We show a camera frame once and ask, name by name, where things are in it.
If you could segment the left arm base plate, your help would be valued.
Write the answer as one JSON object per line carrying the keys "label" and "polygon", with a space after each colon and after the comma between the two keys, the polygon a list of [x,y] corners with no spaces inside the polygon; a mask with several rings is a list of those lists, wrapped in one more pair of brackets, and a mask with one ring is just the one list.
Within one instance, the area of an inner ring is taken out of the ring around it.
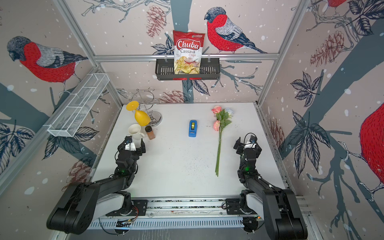
{"label": "left arm base plate", "polygon": [[106,214],[107,217],[136,217],[136,216],[145,216],[148,207],[148,200],[132,200],[132,206],[130,209],[121,207],[118,210],[112,211]]}

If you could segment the blue tape dispenser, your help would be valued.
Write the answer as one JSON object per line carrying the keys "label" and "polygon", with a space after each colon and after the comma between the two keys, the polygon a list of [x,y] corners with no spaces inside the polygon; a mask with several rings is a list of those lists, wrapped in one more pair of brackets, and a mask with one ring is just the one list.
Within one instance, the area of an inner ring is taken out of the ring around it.
{"label": "blue tape dispenser", "polygon": [[197,121],[191,120],[189,124],[189,137],[195,138],[197,136]]}

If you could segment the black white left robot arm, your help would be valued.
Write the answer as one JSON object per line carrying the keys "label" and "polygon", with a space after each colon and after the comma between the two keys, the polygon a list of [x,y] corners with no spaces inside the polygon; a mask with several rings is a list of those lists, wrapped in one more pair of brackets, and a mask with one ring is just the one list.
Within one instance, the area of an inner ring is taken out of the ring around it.
{"label": "black white left robot arm", "polygon": [[143,141],[139,147],[133,147],[133,144],[131,138],[126,136],[118,146],[115,154],[117,167],[108,178],[69,184],[48,217],[47,228],[80,235],[95,219],[109,213],[130,214],[135,210],[138,216],[139,209],[126,189],[135,178],[138,171],[137,161],[146,153],[146,145]]}

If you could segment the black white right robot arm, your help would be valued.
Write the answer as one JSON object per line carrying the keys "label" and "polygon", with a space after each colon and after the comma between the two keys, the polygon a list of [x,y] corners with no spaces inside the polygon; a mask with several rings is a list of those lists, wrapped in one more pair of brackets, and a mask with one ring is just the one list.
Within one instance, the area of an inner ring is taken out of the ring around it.
{"label": "black white right robot arm", "polygon": [[294,192],[269,183],[256,169],[262,152],[257,137],[251,135],[246,143],[239,138],[234,149],[240,155],[238,177],[246,188],[241,193],[241,209],[261,217],[271,240],[306,240],[308,230]]}

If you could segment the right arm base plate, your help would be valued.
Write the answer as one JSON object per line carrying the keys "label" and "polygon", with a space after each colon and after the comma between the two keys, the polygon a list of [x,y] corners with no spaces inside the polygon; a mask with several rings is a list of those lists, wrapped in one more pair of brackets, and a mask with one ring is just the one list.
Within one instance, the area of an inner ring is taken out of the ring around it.
{"label": "right arm base plate", "polygon": [[222,209],[226,211],[227,215],[259,215],[247,207],[240,198],[225,199],[225,202],[222,204]]}

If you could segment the pink flower bouquet green stems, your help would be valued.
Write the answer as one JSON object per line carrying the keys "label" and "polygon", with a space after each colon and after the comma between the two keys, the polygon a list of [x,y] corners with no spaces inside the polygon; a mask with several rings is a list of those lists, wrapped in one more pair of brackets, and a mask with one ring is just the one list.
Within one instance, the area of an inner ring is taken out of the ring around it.
{"label": "pink flower bouquet green stems", "polygon": [[216,121],[214,122],[213,128],[216,132],[219,133],[219,143],[218,143],[218,151],[217,151],[217,160],[215,167],[215,174],[219,176],[219,168],[220,168],[220,155],[221,155],[221,146],[222,146],[222,135],[225,127],[232,123],[232,117],[234,112],[229,108],[222,108],[221,106],[215,106],[212,109],[216,117]]}

